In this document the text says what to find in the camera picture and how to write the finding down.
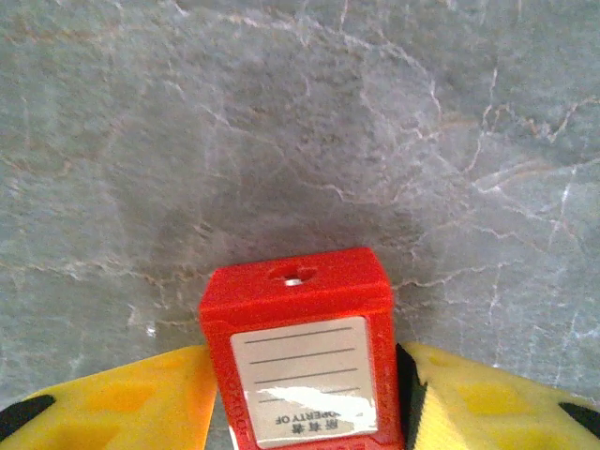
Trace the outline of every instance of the red plastic lock body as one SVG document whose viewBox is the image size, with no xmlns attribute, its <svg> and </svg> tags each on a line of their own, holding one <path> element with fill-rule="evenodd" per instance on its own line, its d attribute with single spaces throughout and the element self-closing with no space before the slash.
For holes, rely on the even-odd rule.
<svg viewBox="0 0 600 450">
<path fill-rule="evenodd" d="M 239 448 L 259 450 L 283 446 L 285 449 L 298 450 L 402 449 L 393 306 L 394 298 L 387 276 L 375 254 L 368 248 L 353 248 L 218 269 L 211 277 L 200 303 L 200 322 L 210 347 L 229 424 Z M 269 346 L 284 344 L 286 351 L 289 349 L 292 354 L 308 353 L 307 356 L 310 357 L 305 363 L 299 365 L 306 372 L 307 370 L 304 368 L 314 364 L 315 358 L 320 358 L 320 354 L 327 352 L 319 352 L 319 347 L 316 351 L 304 347 L 294 350 L 294 347 L 301 344 L 310 346 L 311 342 L 328 342 L 328 339 L 338 335 L 339 342 L 345 343 L 346 347 L 351 347 L 338 351 L 351 353 L 353 348 L 346 343 L 343 333 L 351 333 L 352 327 L 336 325 L 336 323 L 344 324 L 345 321 L 358 321 L 364 324 L 363 336 L 366 336 L 367 342 L 364 367 L 345 368 L 343 365 L 348 364 L 346 361 L 351 359 L 346 354 L 339 356 L 342 369 L 330 372 L 336 372 L 336 376 L 338 376 L 338 372 L 353 371 L 348 375 L 351 376 L 364 369 L 370 375 L 369 383 L 372 386 L 367 386 L 367 389 L 372 387 L 371 403 L 374 404 L 374 411 L 376 410 L 376 419 L 374 419 L 376 420 L 376 429 L 362 434 L 333 438 L 325 436 L 323 439 L 309 442 L 296 442 L 289 439 L 288 441 L 292 441 L 292 443 L 287 443 L 284 439 L 280 443 L 260 445 L 257 434 L 269 434 L 269 431 L 267 429 L 258 433 L 255 430 L 258 426 L 257 419 L 252 415 L 253 407 L 248 404 L 250 402 L 248 386 L 245 389 L 244 383 L 276 382 L 274 390 L 266 390 L 272 394 L 276 391 L 287 392 L 282 390 L 287 383 L 297 383 L 297 379 L 302 377 L 309 377 L 306 380 L 311 383 L 327 378 L 319 372 L 316 374 L 301 373 L 300 376 L 278 379 L 278 375 L 270 374 L 269 370 L 273 367 L 281 368 L 282 365 L 271 362 L 286 360 L 285 368 L 287 369 L 297 363 L 294 358 L 299 356 L 288 355 L 285 358 L 277 358 L 276 354 L 269 353 L 271 352 Z M 323 323 L 333 323 L 334 325 L 326 329 L 319 328 Z M 308 327 L 314 324 L 318 331 L 302 333 L 304 329 L 302 326 L 293 326 L 303 324 Z M 261 352 L 264 354 L 261 353 L 262 358 L 258 358 L 262 361 L 241 362 L 247 358 L 247 353 L 243 351 L 244 349 L 240 351 L 239 347 L 236 350 L 235 345 L 247 345 L 249 352 L 254 352 L 257 345 L 263 345 Z M 328 363 L 334 361 L 335 357 L 335 355 L 328 355 L 323 361 Z M 245 374 L 244 370 L 250 370 L 250 368 L 251 370 L 261 368 L 264 371 L 262 378 L 267 380 L 250 380 L 249 382 L 249 375 Z M 299 392 L 305 397 L 304 393 L 312 391 L 305 389 Z M 257 401 L 255 407 L 281 407 L 282 402 L 277 402 L 277 398 L 266 398 Z M 273 422 L 268 426 L 277 430 L 279 429 L 277 427 L 283 427 L 282 421 L 287 424 L 287 417 L 290 422 L 289 426 L 294 421 L 299 422 L 299 424 L 293 424 L 296 427 L 295 431 L 302 429 L 308 433 L 308 427 L 313 428 L 309 419 L 323 418 L 328 414 L 326 407 L 322 407 L 322 409 L 323 412 L 307 414 L 275 414 Z M 255 419 L 254 426 L 256 427 L 253 426 L 252 417 Z M 314 426 L 315 428 L 321 428 L 325 424 L 329 425 L 329 422 L 326 421 L 322 425 L 319 425 L 318 422 L 312 423 L 317 424 Z"/>
</svg>

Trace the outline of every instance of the red lockout padlock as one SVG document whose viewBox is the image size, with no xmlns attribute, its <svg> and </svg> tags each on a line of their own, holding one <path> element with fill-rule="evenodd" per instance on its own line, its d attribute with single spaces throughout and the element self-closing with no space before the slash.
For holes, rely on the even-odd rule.
<svg viewBox="0 0 600 450">
<path fill-rule="evenodd" d="M 401 449 L 393 305 L 368 248 L 218 269 L 200 320 L 234 443 Z"/>
</svg>

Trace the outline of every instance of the black lines on label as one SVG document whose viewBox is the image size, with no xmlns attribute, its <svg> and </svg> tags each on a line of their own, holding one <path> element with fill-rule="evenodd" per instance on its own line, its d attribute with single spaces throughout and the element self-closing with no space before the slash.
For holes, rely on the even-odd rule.
<svg viewBox="0 0 600 450">
<path fill-rule="evenodd" d="M 354 350 L 356 350 L 356 349 L 354 347 L 351 347 L 349 349 L 331 350 L 329 352 L 298 354 L 296 356 L 285 356 L 282 358 L 263 359 L 262 361 L 252 361 L 250 364 L 275 363 L 277 361 L 289 361 L 290 359 L 303 359 L 303 358 L 309 358 L 311 356 L 321 356 L 324 354 L 337 354 L 337 353 L 353 352 Z"/>
<path fill-rule="evenodd" d="M 345 392 L 353 392 L 353 391 L 360 391 L 360 387 L 347 387 L 345 389 L 336 389 L 334 391 L 324 391 L 324 392 L 321 392 L 321 394 L 343 394 Z M 267 400 L 261 400 L 261 401 L 259 401 L 259 403 L 271 403 L 273 401 L 293 401 L 293 400 L 288 400 L 287 398 L 269 398 Z"/>
<path fill-rule="evenodd" d="M 294 377 L 275 378 L 274 380 L 261 380 L 259 382 L 254 382 L 254 384 L 267 384 L 267 383 L 285 382 L 288 380 L 300 380 L 303 378 L 313 378 L 313 377 L 321 377 L 321 376 L 325 376 L 325 375 L 334 375 L 336 373 L 355 372 L 356 370 L 358 370 L 357 367 L 343 368 L 341 370 L 330 370 L 328 372 L 308 373 L 306 375 L 296 375 Z"/>
<path fill-rule="evenodd" d="M 301 338 L 303 336 L 313 336 L 313 335 L 322 335 L 325 333 L 336 333 L 339 331 L 348 331 L 352 330 L 351 326 L 342 326 L 341 328 L 332 328 L 331 330 L 322 330 L 322 331 L 312 331 L 310 333 L 300 333 L 297 335 L 287 335 L 287 336 L 279 336 L 279 337 L 268 337 L 266 339 L 256 339 L 256 340 L 247 340 L 244 342 L 245 344 L 257 344 L 259 342 L 269 342 L 272 340 L 281 340 L 281 339 L 291 339 L 291 338 Z"/>
</svg>

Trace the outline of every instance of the gray marble surface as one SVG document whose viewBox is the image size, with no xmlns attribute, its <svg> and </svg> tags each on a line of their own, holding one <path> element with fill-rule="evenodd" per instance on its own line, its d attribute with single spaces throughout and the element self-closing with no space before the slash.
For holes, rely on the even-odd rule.
<svg viewBox="0 0 600 450">
<path fill-rule="evenodd" d="M 600 399 L 599 23 L 597 0 L 4 0 L 0 406 L 202 342 L 220 265 L 356 245 L 398 340 Z"/>
</svg>

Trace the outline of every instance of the white label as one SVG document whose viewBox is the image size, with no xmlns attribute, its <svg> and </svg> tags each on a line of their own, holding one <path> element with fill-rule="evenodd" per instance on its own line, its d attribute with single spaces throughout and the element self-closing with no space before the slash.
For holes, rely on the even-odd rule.
<svg viewBox="0 0 600 450">
<path fill-rule="evenodd" d="M 377 431 L 363 317 L 240 333 L 232 347 L 261 448 Z"/>
</svg>

